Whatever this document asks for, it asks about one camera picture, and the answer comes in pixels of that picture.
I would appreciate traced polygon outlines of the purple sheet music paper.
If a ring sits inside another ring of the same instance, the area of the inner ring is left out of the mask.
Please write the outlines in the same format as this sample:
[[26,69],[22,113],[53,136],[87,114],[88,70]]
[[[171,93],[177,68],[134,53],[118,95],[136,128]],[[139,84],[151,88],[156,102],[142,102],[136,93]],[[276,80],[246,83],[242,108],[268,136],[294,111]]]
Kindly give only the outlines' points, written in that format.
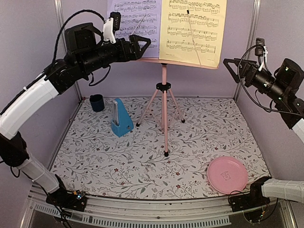
[[160,50],[161,0],[109,0],[107,12],[121,14],[116,38],[129,39],[130,35],[149,38],[151,44],[143,57],[158,58]]

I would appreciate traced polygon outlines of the yellow sheet music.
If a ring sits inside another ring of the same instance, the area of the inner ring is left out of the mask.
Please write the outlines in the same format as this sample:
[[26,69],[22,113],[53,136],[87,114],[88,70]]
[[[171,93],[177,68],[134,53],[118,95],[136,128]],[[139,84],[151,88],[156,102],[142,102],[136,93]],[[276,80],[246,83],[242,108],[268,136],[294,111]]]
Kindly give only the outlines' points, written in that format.
[[219,66],[226,0],[164,0],[159,58],[216,69]]

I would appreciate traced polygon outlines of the pink music stand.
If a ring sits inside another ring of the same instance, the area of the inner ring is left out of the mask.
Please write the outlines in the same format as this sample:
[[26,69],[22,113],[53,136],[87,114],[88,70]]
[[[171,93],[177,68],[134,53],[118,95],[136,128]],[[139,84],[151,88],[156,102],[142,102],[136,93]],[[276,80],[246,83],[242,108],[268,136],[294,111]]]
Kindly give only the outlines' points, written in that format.
[[140,119],[136,122],[136,127],[139,127],[143,121],[143,118],[145,117],[145,114],[147,111],[150,111],[150,106],[152,105],[152,102],[156,98],[157,94],[161,92],[161,130],[164,132],[164,156],[169,156],[169,148],[168,148],[168,109],[167,109],[167,98],[168,94],[171,96],[171,99],[173,100],[173,103],[175,104],[176,112],[180,117],[180,120],[182,123],[185,123],[185,119],[181,113],[181,110],[179,108],[179,105],[176,101],[176,98],[172,92],[171,84],[167,81],[167,65],[179,65],[179,66],[187,66],[187,67],[199,67],[199,68],[205,68],[205,69],[218,69],[219,66],[204,66],[202,64],[192,64],[192,63],[183,63],[178,61],[171,61],[171,60],[160,60],[157,58],[141,58],[137,61],[142,62],[149,62],[149,63],[157,63],[161,64],[161,82],[156,84],[156,90],[154,91],[151,99],[149,100],[143,114],[141,115]]

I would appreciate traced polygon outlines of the blue metronome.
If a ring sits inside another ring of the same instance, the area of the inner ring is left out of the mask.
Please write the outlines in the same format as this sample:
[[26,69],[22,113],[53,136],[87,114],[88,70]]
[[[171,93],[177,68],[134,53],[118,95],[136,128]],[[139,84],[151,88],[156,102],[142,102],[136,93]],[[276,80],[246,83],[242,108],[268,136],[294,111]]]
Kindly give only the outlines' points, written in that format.
[[128,114],[122,100],[116,98],[113,100],[113,119],[111,120],[112,132],[122,137],[132,131],[134,128],[130,115]]

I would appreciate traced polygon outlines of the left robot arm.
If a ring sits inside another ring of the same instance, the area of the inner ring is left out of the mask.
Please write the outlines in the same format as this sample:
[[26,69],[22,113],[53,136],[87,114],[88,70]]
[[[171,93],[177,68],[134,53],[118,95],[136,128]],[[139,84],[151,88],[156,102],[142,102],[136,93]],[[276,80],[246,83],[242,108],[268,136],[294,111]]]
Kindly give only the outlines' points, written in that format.
[[65,31],[67,54],[53,62],[25,87],[0,114],[0,156],[10,167],[16,167],[42,186],[60,206],[67,206],[71,197],[59,179],[27,152],[20,127],[44,104],[63,94],[80,79],[111,63],[140,59],[151,44],[149,38],[130,35],[128,40],[115,38],[119,29],[107,20],[99,31],[92,23],[73,26]]

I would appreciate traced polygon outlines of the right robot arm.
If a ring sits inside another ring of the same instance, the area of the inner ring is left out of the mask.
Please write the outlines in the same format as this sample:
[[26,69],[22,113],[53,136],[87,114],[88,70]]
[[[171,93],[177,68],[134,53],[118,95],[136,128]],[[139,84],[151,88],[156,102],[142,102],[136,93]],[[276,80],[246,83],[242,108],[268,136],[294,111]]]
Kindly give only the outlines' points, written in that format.
[[[296,96],[304,72],[298,64],[286,58],[274,75],[252,60],[225,58],[223,64],[236,83],[244,79],[245,87],[253,86],[271,98],[287,127],[301,140],[304,138],[304,102]],[[249,207],[256,207],[270,197],[303,203],[304,182],[262,177],[250,185],[245,201]]]

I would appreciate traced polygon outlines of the dark blue cup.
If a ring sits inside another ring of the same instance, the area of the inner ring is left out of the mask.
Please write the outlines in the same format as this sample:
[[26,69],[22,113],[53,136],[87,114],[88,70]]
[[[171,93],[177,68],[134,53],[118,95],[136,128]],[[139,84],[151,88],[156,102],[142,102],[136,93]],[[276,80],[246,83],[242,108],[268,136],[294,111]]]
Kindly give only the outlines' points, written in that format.
[[104,99],[101,94],[91,95],[89,101],[94,112],[101,112],[104,110]]

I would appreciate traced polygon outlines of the pink plate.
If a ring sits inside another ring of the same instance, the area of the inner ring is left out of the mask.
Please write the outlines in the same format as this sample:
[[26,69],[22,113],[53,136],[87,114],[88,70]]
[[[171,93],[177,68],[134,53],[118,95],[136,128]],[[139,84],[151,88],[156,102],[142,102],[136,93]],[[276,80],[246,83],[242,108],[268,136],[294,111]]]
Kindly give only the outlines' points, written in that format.
[[248,183],[248,173],[243,163],[227,156],[210,162],[207,178],[211,187],[223,194],[242,191]]

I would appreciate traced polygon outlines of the left aluminium frame post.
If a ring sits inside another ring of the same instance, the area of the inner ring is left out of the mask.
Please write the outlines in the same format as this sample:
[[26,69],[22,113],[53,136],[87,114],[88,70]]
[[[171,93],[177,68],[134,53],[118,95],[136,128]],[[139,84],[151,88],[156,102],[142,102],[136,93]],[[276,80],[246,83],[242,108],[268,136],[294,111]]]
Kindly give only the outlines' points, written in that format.
[[[58,23],[58,27],[60,29],[65,22],[65,18],[64,18],[64,14],[63,14],[62,1],[61,0],[54,0],[54,5],[55,5],[55,13],[56,13],[56,18],[57,18],[57,23]],[[66,49],[64,31],[61,32],[60,39],[59,39],[58,43],[61,45],[61,47],[63,49],[63,52],[66,54],[67,49]],[[78,82],[75,82],[72,87],[75,91],[78,102],[80,103],[82,101],[82,94],[81,94]]]

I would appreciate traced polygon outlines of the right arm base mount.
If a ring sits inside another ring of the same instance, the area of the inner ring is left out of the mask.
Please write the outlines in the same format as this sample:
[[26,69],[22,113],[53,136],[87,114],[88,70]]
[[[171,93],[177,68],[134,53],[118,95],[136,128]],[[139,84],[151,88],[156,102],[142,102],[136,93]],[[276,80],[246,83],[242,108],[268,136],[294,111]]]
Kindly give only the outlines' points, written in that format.
[[270,198],[264,197],[259,190],[251,190],[249,193],[244,194],[240,191],[233,191],[228,196],[228,203],[233,212],[253,209],[270,203]]

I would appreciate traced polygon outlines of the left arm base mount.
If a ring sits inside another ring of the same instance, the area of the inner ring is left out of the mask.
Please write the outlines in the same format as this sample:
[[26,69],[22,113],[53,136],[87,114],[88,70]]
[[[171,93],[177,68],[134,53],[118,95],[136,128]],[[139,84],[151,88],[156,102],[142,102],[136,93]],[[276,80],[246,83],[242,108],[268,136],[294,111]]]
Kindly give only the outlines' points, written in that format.
[[59,208],[84,212],[87,203],[87,197],[85,195],[85,192],[80,190],[69,191],[66,189],[58,189],[47,195],[46,203]]

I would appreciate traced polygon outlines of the front aluminium rail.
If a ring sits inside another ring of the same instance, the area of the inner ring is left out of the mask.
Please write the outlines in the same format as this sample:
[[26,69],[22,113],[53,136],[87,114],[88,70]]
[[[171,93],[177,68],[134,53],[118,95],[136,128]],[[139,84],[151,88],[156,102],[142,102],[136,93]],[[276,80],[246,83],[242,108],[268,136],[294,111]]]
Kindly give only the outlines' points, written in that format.
[[290,202],[233,211],[231,196],[184,200],[136,200],[88,196],[85,210],[68,210],[68,224],[34,187],[26,202],[22,228],[296,228]]

